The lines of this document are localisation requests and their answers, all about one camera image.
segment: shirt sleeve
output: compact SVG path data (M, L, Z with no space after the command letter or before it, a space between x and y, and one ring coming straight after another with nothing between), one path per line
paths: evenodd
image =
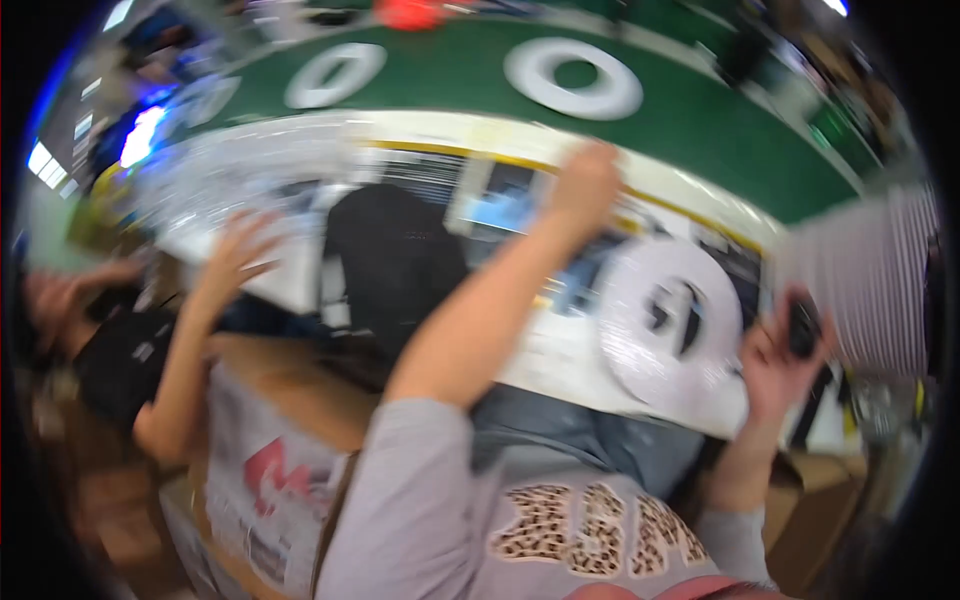
M750 513L705 511L696 533L713 563L725 575L742 581L772 583L763 551L764 510Z
M431 399L380 406L316 598L444 600L466 587L472 429Z

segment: black shirt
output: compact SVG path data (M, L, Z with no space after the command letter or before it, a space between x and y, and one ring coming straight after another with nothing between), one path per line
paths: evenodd
M122 308L73 361L83 402L127 435L143 405L154 401L176 319L165 310Z

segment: blue light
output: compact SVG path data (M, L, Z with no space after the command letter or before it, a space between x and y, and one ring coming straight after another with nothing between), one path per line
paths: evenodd
M164 108L150 107L136 115L136 120L133 121L133 130L127 134L123 152L120 153L120 166L122 168L131 167L150 155L153 149L150 141L154 137L156 125L166 113L167 111Z

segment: yellow border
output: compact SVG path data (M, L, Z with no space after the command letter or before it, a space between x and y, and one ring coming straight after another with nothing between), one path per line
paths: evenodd
M478 157L489 158L491 160L495 160L496 162L502 162L504 164L511 164L514 166L525 167L527 169L534 169L537 171L545 171L547 173L556 173L558 170L556 166L552 164L546 164L545 162L538 162L536 160L529 160L527 158L518 158L516 156L499 155L496 153L484 153L484 152L471 150L469 148L461 148L459 146L446 146L444 144L425 144L420 142L376 140L376 141L372 141L370 145L374 148L384 148L387 150L436 152L436 153L448 154L453 156L478 156ZM715 229L723 233L727 237L731 238L731 240L733 240L737 244L740 244L741 246L749 248L753 251L759 252L761 256L765 254L765 250L754 240L750 239L749 237L746 237L741 233L737 233L736 231L733 231L730 228L727 228L726 226L723 226L713 221L712 219L708 219L703 215L698 215L697 213L691 210L688 210L686 208L681 208L666 200L657 198L656 196L651 196L650 194L636 190L633 187L630 187L630 186L625 186L625 187L626 189L624 191L630 196L633 196L634 198L643 200L650 204L656 204L657 206L660 206L662 208L666 208L667 210L671 210L673 212L681 214L685 216L687 219L689 219L690 221L693 221L694 223L699 223L700 225L703 225L711 229Z

